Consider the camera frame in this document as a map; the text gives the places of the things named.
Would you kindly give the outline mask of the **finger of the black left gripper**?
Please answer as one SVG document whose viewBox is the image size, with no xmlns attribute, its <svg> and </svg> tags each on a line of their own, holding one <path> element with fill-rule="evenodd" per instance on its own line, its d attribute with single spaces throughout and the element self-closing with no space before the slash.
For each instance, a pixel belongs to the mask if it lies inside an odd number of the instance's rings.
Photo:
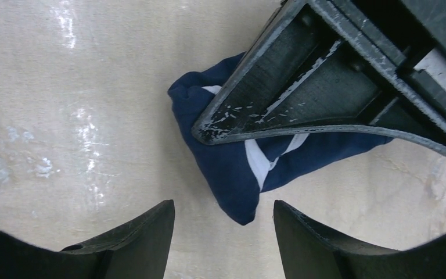
<svg viewBox="0 0 446 279">
<path fill-rule="evenodd" d="M 329 132 L 399 138 L 446 156 L 446 120 L 336 1 L 284 1 L 192 134 L 215 145 Z"/>
</svg>

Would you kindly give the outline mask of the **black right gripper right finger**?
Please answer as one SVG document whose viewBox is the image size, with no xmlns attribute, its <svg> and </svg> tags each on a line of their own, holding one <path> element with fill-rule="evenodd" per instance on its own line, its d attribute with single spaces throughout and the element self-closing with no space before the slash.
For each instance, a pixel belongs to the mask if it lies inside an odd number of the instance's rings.
<svg viewBox="0 0 446 279">
<path fill-rule="evenodd" d="M 446 278 L 446 234 L 398 251 L 324 225 L 282 200 L 274 225 L 286 278 Z"/>
</svg>

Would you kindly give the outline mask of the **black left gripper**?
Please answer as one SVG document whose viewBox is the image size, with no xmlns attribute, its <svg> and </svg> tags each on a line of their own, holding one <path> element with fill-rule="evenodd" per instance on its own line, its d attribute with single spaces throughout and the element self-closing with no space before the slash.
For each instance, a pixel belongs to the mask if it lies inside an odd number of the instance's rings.
<svg viewBox="0 0 446 279">
<path fill-rule="evenodd" d="M 336 1 L 446 120 L 446 1 Z"/>
</svg>

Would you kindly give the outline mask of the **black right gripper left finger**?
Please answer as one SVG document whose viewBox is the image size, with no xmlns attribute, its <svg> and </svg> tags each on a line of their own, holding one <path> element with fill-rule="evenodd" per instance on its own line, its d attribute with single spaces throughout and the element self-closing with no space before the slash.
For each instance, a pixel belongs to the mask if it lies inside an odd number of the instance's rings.
<svg viewBox="0 0 446 279">
<path fill-rule="evenodd" d="M 140 216 L 61 251 L 0 231 L 0 278 L 163 278 L 175 206 L 165 200 Z"/>
</svg>

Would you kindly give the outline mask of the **navy blue underwear white trim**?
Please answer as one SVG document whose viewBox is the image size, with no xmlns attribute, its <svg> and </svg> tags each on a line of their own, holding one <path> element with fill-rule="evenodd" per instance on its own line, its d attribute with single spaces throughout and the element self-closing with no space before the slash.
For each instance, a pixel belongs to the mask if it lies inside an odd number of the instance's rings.
<svg viewBox="0 0 446 279">
<path fill-rule="evenodd" d="M 331 163 L 391 142 L 363 133 L 315 133 L 205 145 L 191 129 L 242 55 L 226 58 L 205 71 L 190 71 L 168 89 L 182 137 L 195 157 L 220 208 L 240 225 L 251 223 L 259 196 Z"/>
</svg>

